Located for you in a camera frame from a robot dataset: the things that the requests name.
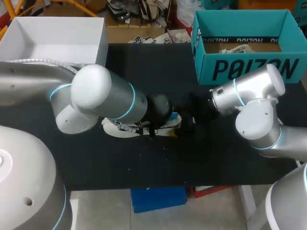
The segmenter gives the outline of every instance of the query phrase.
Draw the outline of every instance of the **yellow frame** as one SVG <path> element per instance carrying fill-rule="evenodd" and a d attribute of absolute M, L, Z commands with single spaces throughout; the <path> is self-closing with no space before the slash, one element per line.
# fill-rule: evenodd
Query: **yellow frame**
<path fill-rule="evenodd" d="M 82 6 L 81 4 L 77 3 L 75 0 L 50 0 L 50 1 L 62 1 L 62 2 L 69 2 L 73 5 L 75 5 L 77 8 L 79 8 L 80 10 L 84 11 L 85 13 L 91 15 L 92 17 L 99 17 L 97 14 L 91 12 L 89 9 L 85 8 L 84 6 Z M 22 13 L 19 13 L 22 5 L 24 4 L 24 0 L 19 0 L 16 6 L 16 9 L 14 9 L 11 0 L 4 0 L 4 4 L 6 6 L 6 9 L 8 10 L 11 20 L 13 20 L 15 17 L 19 17 L 19 16 L 23 16 L 25 13 L 29 12 L 31 9 L 33 9 L 35 6 L 37 6 L 38 4 L 40 4 L 42 2 L 42 0 L 37 0 L 36 3 L 29 7 L 27 10 L 25 10 Z M 0 30 L 0 41 L 2 39 L 2 37 L 4 36 L 5 32 L 7 31 L 8 27 L 4 27 L 2 30 Z"/>

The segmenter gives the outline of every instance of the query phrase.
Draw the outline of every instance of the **cable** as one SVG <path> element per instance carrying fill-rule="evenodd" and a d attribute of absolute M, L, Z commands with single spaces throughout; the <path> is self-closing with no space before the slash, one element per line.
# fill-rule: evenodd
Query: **cable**
<path fill-rule="evenodd" d="M 45 59 L 45 58 L 29 58 L 29 59 L 20 59 L 20 60 L 14 60 L 14 61 L 8 61 L 10 63 L 41 63 L 41 64 L 52 64 L 52 65 L 55 65 L 55 66 L 60 66 L 60 67 L 63 67 L 65 69 L 68 69 L 69 71 L 73 72 L 74 74 L 77 74 L 78 71 L 65 64 L 64 62 L 61 62 L 61 61 L 55 61 L 55 60 L 51 60 L 51 59 Z"/>

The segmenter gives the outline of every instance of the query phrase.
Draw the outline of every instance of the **robotic arm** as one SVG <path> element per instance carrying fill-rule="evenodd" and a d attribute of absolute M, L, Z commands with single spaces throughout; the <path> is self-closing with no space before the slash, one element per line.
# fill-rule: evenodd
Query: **robotic arm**
<path fill-rule="evenodd" d="M 145 95 L 99 65 L 81 70 L 48 65 L 0 62 L 0 105 L 29 99 L 50 101 L 59 130 L 76 134 L 92 128 L 100 116 L 154 130 L 173 112 L 162 94 Z"/>
<path fill-rule="evenodd" d="M 207 108 L 222 115 L 241 110 L 236 129 L 261 155 L 307 161 L 307 128 L 284 126 L 278 119 L 277 98 L 284 93 L 278 69 L 268 64 L 211 90 Z"/>
<path fill-rule="evenodd" d="M 276 103 L 256 99 L 241 108 L 236 118 L 238 133 L 263 156 L 307 161 L 307 128 L 280 124 Z"/>

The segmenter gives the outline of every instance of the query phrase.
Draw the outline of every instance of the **open box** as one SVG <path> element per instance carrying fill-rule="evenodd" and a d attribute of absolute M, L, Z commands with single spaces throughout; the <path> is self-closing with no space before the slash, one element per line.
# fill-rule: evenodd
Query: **open box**
<path fill-rule="evenodd" d="M 105 65 L 104 18 L 16 17 L 0 42 L 0 61 L 48 58 Z"/>
<path fill-rule="evenodd" d="M 255 52 L 220 54 L 216 48 L 241 44 Z M 191 45 L 200 84 L 224 84 L 268 63 L 285 83 L 297 83 L 307 67 L 307 40 L 287 10 L 197 11 Z"/>

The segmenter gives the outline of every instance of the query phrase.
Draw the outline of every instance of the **shoe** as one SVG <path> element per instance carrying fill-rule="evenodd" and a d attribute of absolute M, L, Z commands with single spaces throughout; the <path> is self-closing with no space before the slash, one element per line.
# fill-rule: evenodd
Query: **shoe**
<path fill-rule="evenodd" d="M 142 135 L 149 135 L 148 128 L 143 128 L 141 131 L 140 127 L 134 124 L 126 125 L 107 118 L 103 119 L 101 124 L 107 134 L 116 138 L 134 138 Z M 180 127 L 180 125 L 181 116 L 178 113 L 173 113 L 164 126 L 155 130 L 155 134 L 157 136 L 173 137 L 175 128 Z"/>

